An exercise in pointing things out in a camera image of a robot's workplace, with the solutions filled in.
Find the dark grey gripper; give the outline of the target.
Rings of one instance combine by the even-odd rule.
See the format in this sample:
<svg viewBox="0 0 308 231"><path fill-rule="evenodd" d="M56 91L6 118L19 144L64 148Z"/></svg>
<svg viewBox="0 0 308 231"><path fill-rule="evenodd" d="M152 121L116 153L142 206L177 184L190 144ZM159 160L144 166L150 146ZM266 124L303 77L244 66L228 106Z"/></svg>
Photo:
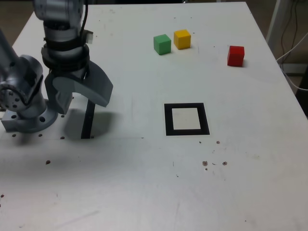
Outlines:
<svg viewBox="0 0 308 231"><path fill-rule="evenodd" d="M113 84L106 73L90 61L87 71L85 68L77 71L50 69L45 78L45 88L52 109L65 115L73 99L73 92L106 107L110 102Z"/></svg>

